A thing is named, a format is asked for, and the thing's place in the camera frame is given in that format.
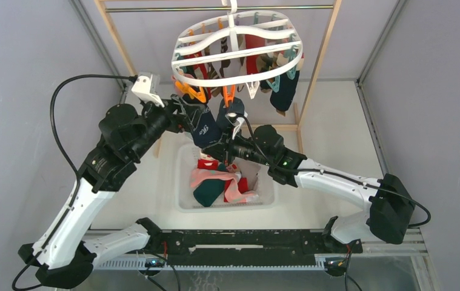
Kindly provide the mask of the navy sock white lettering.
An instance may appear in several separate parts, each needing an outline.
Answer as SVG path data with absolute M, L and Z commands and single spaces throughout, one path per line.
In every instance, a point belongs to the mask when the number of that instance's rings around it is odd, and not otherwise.
M 205 107 L 203 111 L 201 111 L 201 115 L 197 123 L 193 125 L 194 128 L 191 131 L 191 136 L 197 147 L 203 149 L 217 143 L 221 139 L 221 129 L 217 125 L 217 122 L 208 107 Z

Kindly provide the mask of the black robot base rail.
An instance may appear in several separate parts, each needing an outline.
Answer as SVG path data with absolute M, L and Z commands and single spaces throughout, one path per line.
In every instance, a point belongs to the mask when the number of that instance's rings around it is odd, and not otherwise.
M 361 241 L 341 243 L 327 229 L 166 230 L 141 221 L 151 237 L 136 253 L 161 255 L 175 267 L 308 267 L 317 256 L 341 261 L 363 252 Z

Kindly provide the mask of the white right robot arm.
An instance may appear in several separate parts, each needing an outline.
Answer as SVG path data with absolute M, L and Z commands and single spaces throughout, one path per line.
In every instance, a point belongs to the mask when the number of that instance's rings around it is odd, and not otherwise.
M 268 175 L 279 184 L 328 192 L 359 207 L 358 213 L 328 222 L 322 238 L 330 252 L 357 239 L 401 244 L 410 227 L 416 203 L 397 176 L 367 178 L 319 164 L 287 148 L 271 125 L 257 127 L 249 138 L 224 133 L 202 152 L 226 164 L 240 158 L 268 166 Z

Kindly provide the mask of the navy blue sock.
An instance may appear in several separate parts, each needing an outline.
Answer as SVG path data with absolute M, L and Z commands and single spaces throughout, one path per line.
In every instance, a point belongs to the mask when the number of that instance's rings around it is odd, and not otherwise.
M 220 105 L 218 108 L 216 123 L 218 127 L 224 132 L 232 125 L 227 115 L 229 113 L 235 113 L 235 114 L 238 113 L 238 114 L 243 115 L 244 112 L 245 112 L 245 105 L 241 99 L 234 97 L 233 101 L 228 107 L 226 106 L 225 101 L 223 99 L 220 102 Z

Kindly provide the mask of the red and beige sock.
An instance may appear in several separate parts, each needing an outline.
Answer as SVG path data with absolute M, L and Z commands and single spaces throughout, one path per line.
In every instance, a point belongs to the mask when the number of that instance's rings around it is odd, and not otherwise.
M 217 170 L 219 162 L 217 160 L 198 159 L 197 168 L 203 170 Z

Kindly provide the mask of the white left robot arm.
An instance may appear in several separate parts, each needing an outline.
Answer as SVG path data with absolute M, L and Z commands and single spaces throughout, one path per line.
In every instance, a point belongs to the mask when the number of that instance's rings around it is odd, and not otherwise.
M 148 218 L 101 238 L 86 240 L 84 235 L 162 134 L 191 132 L 205 110 L 204 104 L 189 104 L 174 95 L 163 105 L 145 102 L 141 113 L 130 104 L 107 111 L 99 122 L 100 141 L 74 169 L 76 180 L 66 203 L 38 241 L 19 249 L 25 265 L 37 268 L 40 286 L 72 289 L 119 255 L 161 248 L 161 229 Z

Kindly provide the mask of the dark teal sock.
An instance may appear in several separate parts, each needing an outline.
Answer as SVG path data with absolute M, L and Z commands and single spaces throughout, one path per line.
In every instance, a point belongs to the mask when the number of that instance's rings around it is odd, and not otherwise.
M 216 171 L 227 172 L 225 165 L 219 164 Z M 220 179 L 206 179 L 193 191 L 195 200 L 203 207 L 210 207 L 225 189 L 225 181 Z

